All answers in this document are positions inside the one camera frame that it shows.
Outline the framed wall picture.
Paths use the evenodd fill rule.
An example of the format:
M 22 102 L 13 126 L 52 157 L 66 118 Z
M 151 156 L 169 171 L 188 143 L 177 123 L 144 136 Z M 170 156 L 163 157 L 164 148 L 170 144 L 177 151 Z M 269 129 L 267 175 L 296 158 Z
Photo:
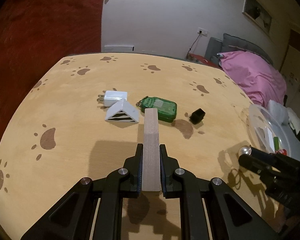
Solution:
M 270 35 L 273 18 L 257 0 L 244 0 L 242 13 L 251 19 L 267 35 Z

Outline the pink duvet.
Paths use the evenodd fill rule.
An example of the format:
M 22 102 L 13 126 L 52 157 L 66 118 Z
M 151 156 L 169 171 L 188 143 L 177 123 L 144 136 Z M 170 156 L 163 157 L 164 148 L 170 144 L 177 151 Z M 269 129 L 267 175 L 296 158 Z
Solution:
M 287 91 L 281 73 L 262 57 L 248 51 L 219 54 L 222 70 L 247 94 L 250 100 L 263 107 L 273 100 L 283 104 Z

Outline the white wall socket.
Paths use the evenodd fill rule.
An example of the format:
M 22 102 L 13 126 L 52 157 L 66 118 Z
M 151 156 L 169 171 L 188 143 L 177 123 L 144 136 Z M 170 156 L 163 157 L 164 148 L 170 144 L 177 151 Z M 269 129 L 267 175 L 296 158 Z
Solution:
M 203 28 L 198 28 L 197 29 L 197 33 L 203 36 L 207 36 L 208 35 L 208 31 L 203 29 Z

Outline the green keychain case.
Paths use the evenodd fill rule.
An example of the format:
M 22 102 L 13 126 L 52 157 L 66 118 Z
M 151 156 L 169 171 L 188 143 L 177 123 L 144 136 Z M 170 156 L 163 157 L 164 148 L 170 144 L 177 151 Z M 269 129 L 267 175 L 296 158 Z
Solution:
M 173 101 L 166 100 L 159 97 L 146 96 L 136 103 L 142 113 L 145 109 L 156 108 L 158 111 L 158 120 L 172 123 L 177 116 L 177 104 Z

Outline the mahjong tile keychain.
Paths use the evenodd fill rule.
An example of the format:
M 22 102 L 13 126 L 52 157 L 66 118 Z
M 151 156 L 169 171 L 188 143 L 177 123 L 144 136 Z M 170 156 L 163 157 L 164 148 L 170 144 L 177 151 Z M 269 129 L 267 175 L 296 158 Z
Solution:
M 240 157 L 242 155 L 251 155 L 251 147 L 250 146 L 242 146 L 238 150 L 238 156 Z

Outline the red curtain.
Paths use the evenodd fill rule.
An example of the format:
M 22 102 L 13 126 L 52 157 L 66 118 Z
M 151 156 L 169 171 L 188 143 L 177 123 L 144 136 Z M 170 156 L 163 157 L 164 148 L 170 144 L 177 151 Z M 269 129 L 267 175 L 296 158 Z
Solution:
M 0 9 L 0 141 L 22 100 L 61 58 L 101 50 L 103 0 L 7 0 Z

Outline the red gift box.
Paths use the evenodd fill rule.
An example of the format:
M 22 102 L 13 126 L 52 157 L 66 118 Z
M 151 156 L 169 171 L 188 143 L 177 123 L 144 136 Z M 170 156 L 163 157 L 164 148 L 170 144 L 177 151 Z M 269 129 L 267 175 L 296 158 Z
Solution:
M 210 66 L 210 67 L 213 67 L 213 68 L 221 69 L 221 67 L 219 65 L 207 60 L 205 57 L 203 57 L 201 55 L 196 55 L 196 54 L 189 53 L 186 56 L 186 59 L 189 60 L 189 61 L 195 62 L 195 63 L 200 63 L 200 64 Z

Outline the red snack packet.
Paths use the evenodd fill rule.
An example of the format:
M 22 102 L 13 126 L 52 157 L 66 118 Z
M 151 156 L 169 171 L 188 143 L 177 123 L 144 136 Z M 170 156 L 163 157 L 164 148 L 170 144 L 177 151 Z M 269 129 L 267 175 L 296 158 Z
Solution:
M 282 154 L 282 155 L 287 156 L 287 151 L 285 149 L 280 149 L 280 150 L 276 151 L 276 154 Z

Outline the clear plastic bowl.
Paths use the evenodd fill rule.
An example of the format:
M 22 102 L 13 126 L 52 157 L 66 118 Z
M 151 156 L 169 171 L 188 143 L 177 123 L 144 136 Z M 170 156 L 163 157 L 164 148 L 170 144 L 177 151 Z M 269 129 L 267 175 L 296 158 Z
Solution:
M 285 107 L 280 106 L 272 115 L 264 107 L 252 104 L 248 108 L 247 126 L 255 148 L 267 153 L 284 150 L 289 157 L 300 161 L 300 141 L 289 124 Z

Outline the white power adapter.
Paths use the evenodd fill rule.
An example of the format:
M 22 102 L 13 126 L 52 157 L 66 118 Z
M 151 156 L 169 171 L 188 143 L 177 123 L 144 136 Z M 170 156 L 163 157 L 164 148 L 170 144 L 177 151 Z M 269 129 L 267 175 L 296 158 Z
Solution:
M 127 101 L 127 92 L 117 90 L 106 90 L 103 94 L 99 94 L 97 102 L 103 103 L 104 107 L 110 107 L 118 101 Z

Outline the grey headboard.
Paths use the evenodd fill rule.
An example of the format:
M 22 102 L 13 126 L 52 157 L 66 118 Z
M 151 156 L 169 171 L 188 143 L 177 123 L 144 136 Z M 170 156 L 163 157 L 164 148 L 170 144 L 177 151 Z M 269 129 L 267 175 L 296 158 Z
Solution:
M 214 37 L 209 39 L 204 57 L 217 64 L 217 54 L 239 50 L 254 53 L 262 57 L 268 64 L 273 65 L 272 59 L 261 47 L 250 41 L 226 33 L 223 34 L 222 40 Z

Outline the white triangular prism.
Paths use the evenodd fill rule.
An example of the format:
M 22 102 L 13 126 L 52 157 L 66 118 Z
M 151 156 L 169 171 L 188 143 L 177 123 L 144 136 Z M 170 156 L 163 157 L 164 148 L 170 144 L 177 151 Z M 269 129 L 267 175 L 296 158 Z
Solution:
M 139 111 L 128 101 L 122 99 L 113 104 L 106 112 L 106 121 L 139 122 Z

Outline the light brown wooden block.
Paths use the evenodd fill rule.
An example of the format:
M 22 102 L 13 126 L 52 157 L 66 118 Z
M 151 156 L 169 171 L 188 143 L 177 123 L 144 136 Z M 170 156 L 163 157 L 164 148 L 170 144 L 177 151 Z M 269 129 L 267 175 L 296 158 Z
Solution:
M 159 149 L 158 110 L 145 109 L 143 153 L 142 153 L 142 185 L 144 192 L 160 192 L 160 149 Z

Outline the white foam block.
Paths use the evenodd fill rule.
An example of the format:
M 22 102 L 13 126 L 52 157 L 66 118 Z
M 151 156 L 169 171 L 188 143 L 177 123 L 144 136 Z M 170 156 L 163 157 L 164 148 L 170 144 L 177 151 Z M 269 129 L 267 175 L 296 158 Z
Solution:
M 267 127 L 258 127 L 256 129 L 256 134 L 262 150 L 268 153 L 274 153 L 274 139 L 271 130 Z

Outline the small black square cap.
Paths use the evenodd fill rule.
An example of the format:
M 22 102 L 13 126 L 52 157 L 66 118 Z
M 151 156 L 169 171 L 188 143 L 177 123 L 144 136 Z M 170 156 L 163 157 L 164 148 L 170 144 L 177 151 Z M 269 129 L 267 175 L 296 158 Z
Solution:
M 189 120 L 192 124 L 196 125 L 203 120 L 204 116 L 205 112 L 201 108 L 199 108 L 190 115 Z

